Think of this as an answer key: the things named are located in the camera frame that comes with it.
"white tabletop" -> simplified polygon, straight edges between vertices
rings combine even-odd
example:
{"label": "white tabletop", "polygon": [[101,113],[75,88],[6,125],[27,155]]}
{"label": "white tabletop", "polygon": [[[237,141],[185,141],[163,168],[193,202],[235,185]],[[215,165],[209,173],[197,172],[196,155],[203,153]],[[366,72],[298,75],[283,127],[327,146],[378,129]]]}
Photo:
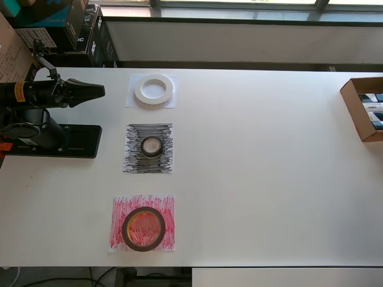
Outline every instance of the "white tabletop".
{"label": "white tabletop", "polygon": [[[0,266],[383,265],[383,143],[362,143],[335,72],[59,69],[106,96],[94,160],[7,156]],[[130,74],[178,75],[175,109],[125,108]],[[40,71],[37,79],[46,79]],[[174,123],[174,172],[123,174],[128,123]],[[114,196],[175,194],[173,252],[108,253]]]}
{"label": "white tabletop", "polygon": [[381,287],[381,268],[193,268],[193,287]]}

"black tape roll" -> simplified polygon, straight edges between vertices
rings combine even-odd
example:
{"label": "black tape roll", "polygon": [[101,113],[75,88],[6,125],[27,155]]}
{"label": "black tape roll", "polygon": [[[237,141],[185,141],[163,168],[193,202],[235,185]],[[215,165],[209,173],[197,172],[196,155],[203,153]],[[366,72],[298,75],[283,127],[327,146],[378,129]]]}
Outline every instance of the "black tape roll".
{"label": "black tape roll", "polygon": [[[131,222],[131,220],[133,220],[138,214],[144,213],[144,212],[153,214],[159,220],[159,222],[160,222],[160,234],[158,235],[157,239],[152,244],[141,246],[141,245],[135,244],[130,239],[128,226],[129,226],[129,223]],[[165,236],[165,220],[163,219],[161,213],[159,213],[158,210],[156,210],[152,207],[145,206],[145,207],[139,207],[139,208],[133,210],[125,218],[124,223],[122,225],[122,237],[123,237],[124,241],[128,245],[128,247],[130,247],[131,249],[133,249],[135,251],[145,252],[145,251],[153,250],[158,245],[160,245],[164,236]]]}
{"label": "black tape roll", "polygon": [[[149,151],[145,149],[145,146],[149,144],[152,144],[150,148],[153,149],[154,147],[156,149],[154,149],[153,151]],[[141,142],[141,151],[146,157],[149,157],[149,158],[158,157],[161,153],[163,153],[162,141],[156,136],[149,136]]]}

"white tape roll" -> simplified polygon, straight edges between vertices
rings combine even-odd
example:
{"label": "white tape roll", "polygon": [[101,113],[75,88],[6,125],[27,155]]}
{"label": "white tape roll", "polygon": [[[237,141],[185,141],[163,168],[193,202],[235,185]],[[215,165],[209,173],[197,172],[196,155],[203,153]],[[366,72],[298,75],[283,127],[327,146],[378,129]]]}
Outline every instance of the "white tape roll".
{"label": "white tape roll", "polygon": [[[142,88],[143,86],[150,85],[150,84],[160,84],[161,86],[165,85],[164,94],[161,97],[158,97],[156,99],[150,99],[149,97],[145,96],[142,93]],[[138,81],[136,89],[134,90],[134,94],[136,95],[136,98],[140,102],[146,105],[150,105],[150,106],[163,105],[164,103],[169,102],[173,96],[173,84],[169,78],[163,75],[148,75]]]}

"tape roll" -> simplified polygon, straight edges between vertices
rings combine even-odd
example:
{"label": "tape roll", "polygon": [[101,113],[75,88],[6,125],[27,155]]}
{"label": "tape roll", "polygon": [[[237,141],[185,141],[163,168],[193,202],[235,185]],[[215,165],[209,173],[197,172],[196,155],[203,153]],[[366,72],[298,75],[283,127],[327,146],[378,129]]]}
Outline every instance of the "tape roll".
{"label": "tape roll", "polygon": [[[149,213],[150,215],[154,215],[156,219],[158,219],[159,223],[159,233],[158,236],[153,240],[152,243],[147,245],[139,245],[133,241],[133,236],[130,233],[130,226],[133,223],[133,221],[141,214],[143,213]],[[158,210],[152,208],[152,207],[139,207],[135,210],[133,210],[128,216],[125,218],[124,223],[122,225],[122,237],[125,241],[125,243],[133,249],[134,251],[150,251],[156,248],[163,240],[163,237],[165,236],[165,220],[163,219],[163,216],[161,213],[158,212]]]}
{"label": "tape roll", "polygon": [[[161,97],[158,97],[156,99],[151,99],[145,96],[142,93],[142,88],[143,86],[149,85],[149,84],[160,84],[161,86],[164,85],[165,86],[164,94]],[[134,90],[134,94],[136,95],[136,98],[140,102],[146,105],[150,105],[150,106],[163,105],[164,103],[169,102],[173,96],[173,83],[169,78],[163,75],[148,75],[138,81],[136,89]]]}
{"label": "tape roll", "polygon": [[163,153],[162,141],[156,136],[149,136],[142,141],[141,151],[146,157],[158,157]]}

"black mounting plate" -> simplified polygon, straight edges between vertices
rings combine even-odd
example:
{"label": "black mounting plate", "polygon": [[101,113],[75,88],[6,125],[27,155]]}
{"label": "black mounting plate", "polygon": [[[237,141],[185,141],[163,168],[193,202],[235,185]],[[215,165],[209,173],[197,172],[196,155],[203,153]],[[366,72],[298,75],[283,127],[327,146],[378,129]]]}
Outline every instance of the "black mounting plate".
{"label": "black mounting plate", "polygon": [[88,126],[81,124],[60,124],[68,133],[68,144],[66,148],[51,150],[38,146],[27,145],[20,140],[12,141],[11,151],[6,155],[25,155],[34,157],[74,157],[95,158],[100,143],[102,129],[100,126]]}

